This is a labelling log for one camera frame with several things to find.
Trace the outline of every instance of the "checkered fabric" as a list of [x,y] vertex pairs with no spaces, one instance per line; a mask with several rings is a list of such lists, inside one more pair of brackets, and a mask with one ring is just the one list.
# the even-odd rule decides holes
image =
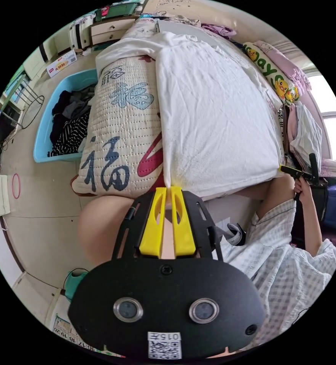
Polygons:
[[296,203],[289,200],[260,220],[255,214],[244,246],[232,246],[224,237],[221,240],[224,261],[252,279],[266,310],[263,326],[245,350],[292,326],[319,297],[336,269],[336,247],[329,240],[315,257],[289,245],[295,212]]

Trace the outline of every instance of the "pink blanket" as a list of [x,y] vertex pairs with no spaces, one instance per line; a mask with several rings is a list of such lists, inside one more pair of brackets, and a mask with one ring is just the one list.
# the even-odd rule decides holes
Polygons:
[[259,47],[269,59],[297,86],[299,95],[304,94],[305,90],[311,90],[311,84],[305,73],[290,61],[284,54],[270,44],[257,41],[254,43]]

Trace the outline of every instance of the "person's arm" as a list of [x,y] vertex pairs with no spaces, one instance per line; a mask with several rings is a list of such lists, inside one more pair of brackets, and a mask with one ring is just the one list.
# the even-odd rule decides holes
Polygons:
[[319,251],[323,238],[311,188],[304,178],[296,180],[295,192],[300,193],[300,202],[304,212],[305,249],[314,257]]
[[305,248],[314,257],[323,242],[316,207],[314,201],[303,204],[302,207],[304,211]]

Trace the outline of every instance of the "white drawer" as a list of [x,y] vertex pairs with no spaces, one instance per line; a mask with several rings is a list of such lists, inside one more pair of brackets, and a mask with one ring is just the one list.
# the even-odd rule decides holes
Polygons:
[[92,44],[96,45],[99,43],[113,41],[115,39],[121,39],[125,33],[126,29],[117,30],[115,32],[107,32],[107,33],[92,35]]
[[100,24],[93,24],[91,27],[92,37],[97,34],[115,32],[116,30],[127,30],[131,28],[135,19],[122,19],[111,22],[102,22]]

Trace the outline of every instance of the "floor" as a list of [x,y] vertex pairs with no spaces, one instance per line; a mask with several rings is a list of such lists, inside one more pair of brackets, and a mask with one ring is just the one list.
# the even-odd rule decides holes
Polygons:
[[[79,162],[35,163],[33,145],[40,118],[48,99],[58,83],[70,74],[95,68],[93,52],[62,70],[53,78],[47,74],[35,87],[44,95],[45,102],[35,120],[19,130],[2,153],[1,174],[8,176],[11,213],[5,216],[10,240],[25,270],[43,282],[62,287],[68,271],[75,268],[91,269],[81,251],[77,238],[78,216],[92,199],[78,197],[69,185],[78,173]],[[36,114],[29,109],[24,116],[26,126]],[[20,177],[21,192],[18,199],[12,193],[12,177]],[[17,180],[14,184],[16,195]],[[215,222],[230,220],[245,227],[255,210],[253,202],[238,195],[211,200],[206,203]]]

